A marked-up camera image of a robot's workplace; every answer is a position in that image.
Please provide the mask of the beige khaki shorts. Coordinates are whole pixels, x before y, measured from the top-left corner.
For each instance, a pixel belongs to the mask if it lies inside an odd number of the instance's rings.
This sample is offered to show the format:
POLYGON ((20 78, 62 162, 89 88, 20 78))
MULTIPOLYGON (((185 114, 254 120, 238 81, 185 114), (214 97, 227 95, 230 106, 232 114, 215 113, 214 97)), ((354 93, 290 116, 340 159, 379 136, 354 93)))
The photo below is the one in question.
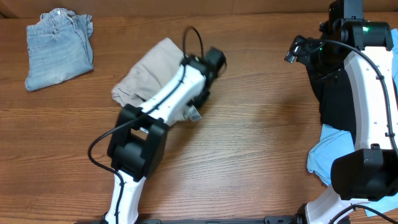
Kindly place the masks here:
POLYGON ((177 72, 183 59, 183 52, 168 37, 158 42, 143 56, 129 73, 116 84, 112 99, 121 106, 130 104, 138 107, 155 96, 173 78, 178 89, 182 89, 182 76, 177 72))

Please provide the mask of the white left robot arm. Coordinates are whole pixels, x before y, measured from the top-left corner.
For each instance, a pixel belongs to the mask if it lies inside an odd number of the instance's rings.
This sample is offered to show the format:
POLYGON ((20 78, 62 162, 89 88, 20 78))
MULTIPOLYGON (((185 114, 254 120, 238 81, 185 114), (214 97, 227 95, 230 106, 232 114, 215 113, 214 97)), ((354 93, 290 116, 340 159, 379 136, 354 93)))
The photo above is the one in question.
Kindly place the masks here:
POLYGON ((114 190, 111 206, 100 223, 137 222, 144 182, 163 158, 170 127, 196 116, 225 63, 224 56, 211 54, 185 57, 175 76, 155 96, 138 107, 122 108, 109 134, 107 155, 114 190))

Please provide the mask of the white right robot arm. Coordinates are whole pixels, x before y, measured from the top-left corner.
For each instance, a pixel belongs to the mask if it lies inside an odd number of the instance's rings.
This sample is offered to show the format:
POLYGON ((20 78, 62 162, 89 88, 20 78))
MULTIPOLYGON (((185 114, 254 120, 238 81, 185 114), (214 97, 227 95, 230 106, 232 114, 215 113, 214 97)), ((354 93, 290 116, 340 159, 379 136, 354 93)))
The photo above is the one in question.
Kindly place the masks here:
POLYGON ((297 213, 299 223, 336 223, 355 208, 397 192, 397 105, 391 30, 385 22, 341 19, 320 39, 297 36, 289 49, 313 81, 346 72, 354 106, 354 151, 335 159, 331 185, 297 213))

